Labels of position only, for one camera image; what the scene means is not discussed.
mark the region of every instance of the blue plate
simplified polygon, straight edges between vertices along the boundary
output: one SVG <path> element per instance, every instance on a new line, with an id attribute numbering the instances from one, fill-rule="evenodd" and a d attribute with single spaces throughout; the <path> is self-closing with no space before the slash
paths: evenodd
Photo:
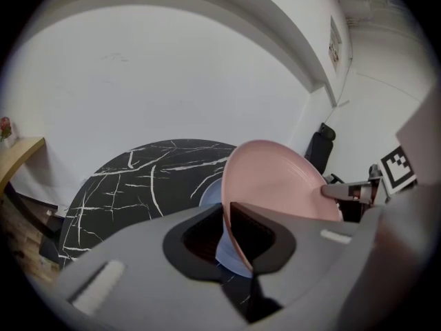
<path id="1" fill-rule="evenodd" d="M 199 206 L 212 205 L 214 203 L 222 202 L 222 178 L 217 179 L 211 183 L 202 194 Z M 239 274 L 240 276 L 252 278 L 252 273 L 247 269 L 247 266 L 242 262 L 239 255 L 234 249 L 232 240 L 229 237 L 225 220 L 223 221 L 223 233 L 220 238 L 218 247 L 216 249 L 216 260 L 228 270 Z"/>

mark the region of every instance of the floor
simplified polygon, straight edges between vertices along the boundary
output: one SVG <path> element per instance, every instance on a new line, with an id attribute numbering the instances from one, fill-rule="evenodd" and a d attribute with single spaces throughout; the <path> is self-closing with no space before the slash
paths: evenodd
<path id="1" fill-rule="evenodd" d="M 23 202 L 46 223 L 49 218 L 47 208 L 27 200 Z M 19 214 L 6 197 L 0 205 L 0 226 L 7 237 L 9 248 L 24 272 L 30 278 L 52 284 L 59 275 L 59 266 L 39 255 L 41 233 Z"/>

